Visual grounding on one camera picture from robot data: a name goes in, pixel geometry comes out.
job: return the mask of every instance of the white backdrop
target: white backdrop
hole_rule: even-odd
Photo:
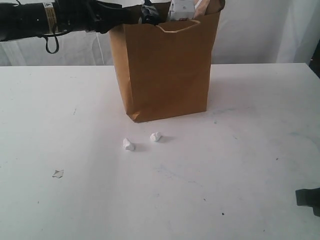
[[[106,2],[130,6],[141,1]],[[319,39],[320,0],[226,0],[212,62],[309,63]],[[60,51],[53,55],[46,52],[43,38],[1,43],[0,66],[113,64],[108,34],[74,32],[59,37],[59,43]]]

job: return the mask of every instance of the brown paper bag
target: brown paper bag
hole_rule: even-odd
[[[221,0],[211,2],[196,20],[123,24],[109,32],[123,105],[133,121],[206,111],[211,52],[223,8]],[[165,21],[170,2],[154,5]],[[140,8],[130,7],[137,23]]]

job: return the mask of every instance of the white table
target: white table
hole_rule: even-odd
[[[211,73],[207,112],[133,123],[113,66],[0,67],[0,239],[318,240],[295,190],[320,187],[320,80]]]

